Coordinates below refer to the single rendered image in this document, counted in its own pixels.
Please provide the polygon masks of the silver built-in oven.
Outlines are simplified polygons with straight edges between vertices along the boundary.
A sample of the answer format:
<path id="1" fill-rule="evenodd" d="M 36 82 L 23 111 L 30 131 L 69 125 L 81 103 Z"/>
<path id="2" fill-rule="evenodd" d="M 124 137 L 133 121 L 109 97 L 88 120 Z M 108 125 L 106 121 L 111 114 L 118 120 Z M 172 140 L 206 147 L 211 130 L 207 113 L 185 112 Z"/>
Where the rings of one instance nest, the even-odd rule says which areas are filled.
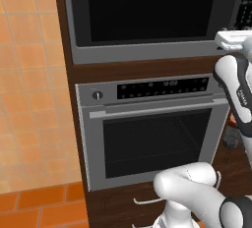
<path id="1" fill-rule="evenodd" d="M 229 104 L 211 74 L 76 85 L 88 189 L 214 160 Z"/>

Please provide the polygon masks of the dark brown drawer front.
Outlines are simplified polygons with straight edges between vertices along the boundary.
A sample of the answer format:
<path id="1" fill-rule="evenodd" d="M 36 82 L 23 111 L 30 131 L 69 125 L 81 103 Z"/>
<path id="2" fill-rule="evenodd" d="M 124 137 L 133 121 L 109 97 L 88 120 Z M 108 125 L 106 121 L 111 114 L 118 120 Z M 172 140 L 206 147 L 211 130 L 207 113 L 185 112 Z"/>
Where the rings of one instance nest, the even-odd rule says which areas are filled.
<path id="1" fill-rule="evenodd" d="M 162 213 L 165 201 L 136 204 L 136 201 L 156 200 L 152 183 L 118 187 L 102 191 L 85 191 L 90 228 L 132 228 L 154 224 Z"/>

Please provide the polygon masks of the dark grey round object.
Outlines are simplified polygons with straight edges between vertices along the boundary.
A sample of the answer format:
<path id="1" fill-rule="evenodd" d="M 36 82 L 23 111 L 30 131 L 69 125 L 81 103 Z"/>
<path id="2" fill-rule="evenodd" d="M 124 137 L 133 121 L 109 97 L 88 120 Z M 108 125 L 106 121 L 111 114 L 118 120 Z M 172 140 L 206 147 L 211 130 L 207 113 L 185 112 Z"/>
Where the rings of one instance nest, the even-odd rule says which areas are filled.
<path id="1" fill-rule="evenodd" d="M 240 144 L 242 144 L 242 138 L 237 129 L 227 127 L 222 142 L 226 148 L 233 149 L 237 148 Z"/>

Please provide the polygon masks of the oven door with dark window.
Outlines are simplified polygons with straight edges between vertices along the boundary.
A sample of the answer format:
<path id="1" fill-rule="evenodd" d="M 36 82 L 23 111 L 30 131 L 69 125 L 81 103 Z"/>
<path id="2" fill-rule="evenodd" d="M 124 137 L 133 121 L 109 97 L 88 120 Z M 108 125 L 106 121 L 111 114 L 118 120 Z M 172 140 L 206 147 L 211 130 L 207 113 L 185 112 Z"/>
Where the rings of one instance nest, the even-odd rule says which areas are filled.
<path id="1" fill-rule="evenodd" d="M 105 107 L 82 107 L 80 125 L 88 189 L 150 182 L 156 173 L 188 163 L 212 163 L 229 106 L 91 119 Z"/>

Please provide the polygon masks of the small red object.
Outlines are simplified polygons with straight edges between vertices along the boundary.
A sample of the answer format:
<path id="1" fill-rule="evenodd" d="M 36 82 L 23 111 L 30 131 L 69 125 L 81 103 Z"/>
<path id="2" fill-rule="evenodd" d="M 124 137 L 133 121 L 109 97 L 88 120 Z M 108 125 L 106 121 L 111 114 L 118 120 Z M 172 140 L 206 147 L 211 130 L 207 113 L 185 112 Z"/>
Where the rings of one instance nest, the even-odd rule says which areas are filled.
<path id="1" fill-rule="evenodd" d="M 232 113 L 230 114 L 229 125 L 230 125 L 230 127 L 233 127 L 235 129 L 237 129 L 236 120 L 235 120 L 235 118 L 234 118 L 234 116 L 233 116 Z"/>

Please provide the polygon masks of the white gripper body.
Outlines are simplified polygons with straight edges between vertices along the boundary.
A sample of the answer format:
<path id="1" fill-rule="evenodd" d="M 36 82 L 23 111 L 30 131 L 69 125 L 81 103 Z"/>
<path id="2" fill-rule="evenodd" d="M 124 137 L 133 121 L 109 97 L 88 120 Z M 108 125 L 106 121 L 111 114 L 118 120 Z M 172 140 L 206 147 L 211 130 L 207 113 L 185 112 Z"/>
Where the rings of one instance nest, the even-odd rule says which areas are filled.
<path id="1" fill-rule="evenodd" d="M 216 34 L 216 44 L 224 50 L 240 50 L 246 38 L 244 30 L 223 30 Z"/>

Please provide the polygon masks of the dark brown wooden cabinet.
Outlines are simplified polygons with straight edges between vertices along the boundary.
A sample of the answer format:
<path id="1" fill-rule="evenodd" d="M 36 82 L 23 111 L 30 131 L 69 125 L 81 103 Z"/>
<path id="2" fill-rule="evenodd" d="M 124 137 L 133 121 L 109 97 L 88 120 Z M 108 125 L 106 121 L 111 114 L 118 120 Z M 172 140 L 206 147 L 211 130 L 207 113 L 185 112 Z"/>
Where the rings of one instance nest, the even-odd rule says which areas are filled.
<path id="1" fill-rule="evenodd" d="M 216 34 L 252 30 L 252 0 L 56 0 L 56 4 L 84 192 L 95 191 L 87 184 L 76 85 L 203 74 L 214 78 L 215 64 L 229 53 L 216 44 Z M 231 113 L 229 105 L 214 160 L 206 163 L 221 172 L 222 195 L 252 196 L 252 168 L 243 142 L 233 149 L 222 142 Z"/>

